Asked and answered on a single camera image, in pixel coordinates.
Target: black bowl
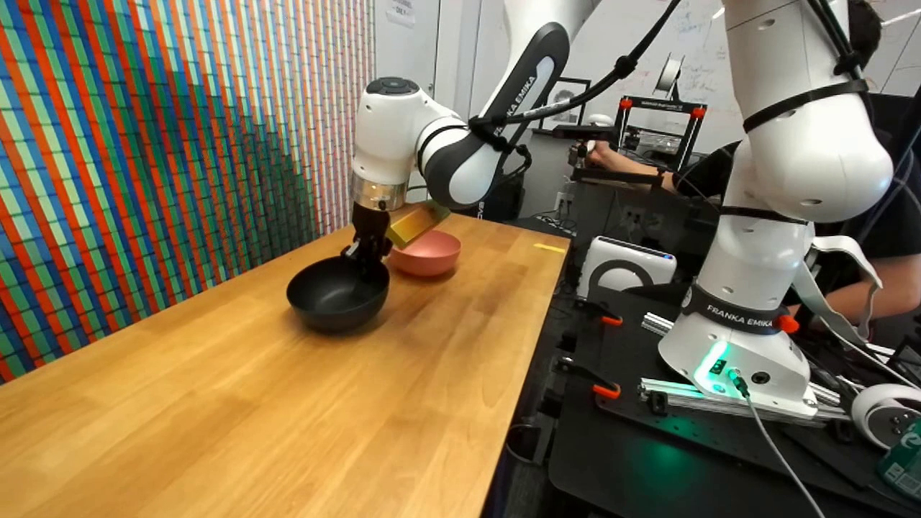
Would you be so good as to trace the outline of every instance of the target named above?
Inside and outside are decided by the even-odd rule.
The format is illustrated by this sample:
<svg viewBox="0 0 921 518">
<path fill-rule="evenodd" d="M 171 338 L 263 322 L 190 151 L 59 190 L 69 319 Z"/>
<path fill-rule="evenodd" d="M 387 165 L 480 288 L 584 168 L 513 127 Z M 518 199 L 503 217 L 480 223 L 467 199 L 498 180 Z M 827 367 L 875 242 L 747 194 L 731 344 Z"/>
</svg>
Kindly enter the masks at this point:
<svg viewBox="0 0 921 518">
<path fill-rule="evenodd" d="M 359 269 L 348 256 L 331 256 L 309 265 L 289 282 L 289 304 L 316 331 L 354 331 L 378 318 L 387 292 L 387 265 Z"/>
</svg>

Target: multicolored backdrop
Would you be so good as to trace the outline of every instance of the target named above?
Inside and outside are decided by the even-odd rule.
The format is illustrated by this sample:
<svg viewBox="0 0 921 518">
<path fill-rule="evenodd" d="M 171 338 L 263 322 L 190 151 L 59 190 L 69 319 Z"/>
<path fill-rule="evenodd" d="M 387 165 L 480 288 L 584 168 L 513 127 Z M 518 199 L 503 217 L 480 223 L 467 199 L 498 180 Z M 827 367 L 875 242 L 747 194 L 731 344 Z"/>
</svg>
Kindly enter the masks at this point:
<svg viewBox="0 0 921 518">
<path fill-rule="evenodd" d="M 0 380 L 342 223 L 370 0 L 0 0 Z"/>
</svg>

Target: colorful wall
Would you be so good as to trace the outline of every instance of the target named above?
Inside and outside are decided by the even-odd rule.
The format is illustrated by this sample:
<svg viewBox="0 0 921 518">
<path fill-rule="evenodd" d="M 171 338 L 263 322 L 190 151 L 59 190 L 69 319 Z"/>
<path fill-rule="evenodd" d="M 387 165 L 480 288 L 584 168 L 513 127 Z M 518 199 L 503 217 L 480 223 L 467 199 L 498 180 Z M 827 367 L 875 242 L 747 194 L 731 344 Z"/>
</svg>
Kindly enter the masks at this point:
<svg viewBox="0 0 921 518">
<path fill-rule="evenodd" d="M 370 0 L 0 4 L 0 380 L 348 223 Z"/>
</svg>

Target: red bowl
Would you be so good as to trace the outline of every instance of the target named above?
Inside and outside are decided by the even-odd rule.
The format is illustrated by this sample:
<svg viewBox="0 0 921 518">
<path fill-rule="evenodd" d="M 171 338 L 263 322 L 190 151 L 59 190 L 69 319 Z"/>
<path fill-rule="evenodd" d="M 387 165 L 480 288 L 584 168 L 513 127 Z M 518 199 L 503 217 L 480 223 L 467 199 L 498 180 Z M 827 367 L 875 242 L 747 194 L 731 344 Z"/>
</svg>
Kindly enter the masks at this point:
<svg viewBox="0 0 921 518">
<path fill-rule="evenodd" d="M 453 233 L 430 230 L 408 247 L 395 247 L 388 265 L 406 276 L 450 276 L 457 269 L 460 242 Z"/>
</svg>

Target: wooden table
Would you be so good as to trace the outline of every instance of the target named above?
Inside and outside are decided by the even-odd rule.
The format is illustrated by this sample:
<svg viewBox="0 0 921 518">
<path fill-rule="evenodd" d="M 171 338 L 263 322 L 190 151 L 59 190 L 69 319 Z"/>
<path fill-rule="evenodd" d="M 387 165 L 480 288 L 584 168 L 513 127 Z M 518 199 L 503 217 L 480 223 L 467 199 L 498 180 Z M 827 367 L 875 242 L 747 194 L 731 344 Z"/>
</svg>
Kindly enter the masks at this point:
<svg viewBox="0 0 921 518">
<path fill-rule="evenodd" d="M 0 387 L 0 515 L 479 515 L 567 242 L 441 229 L 457 275 L 364 334 L 285 301 L 339 230 Z"/>
</svg>

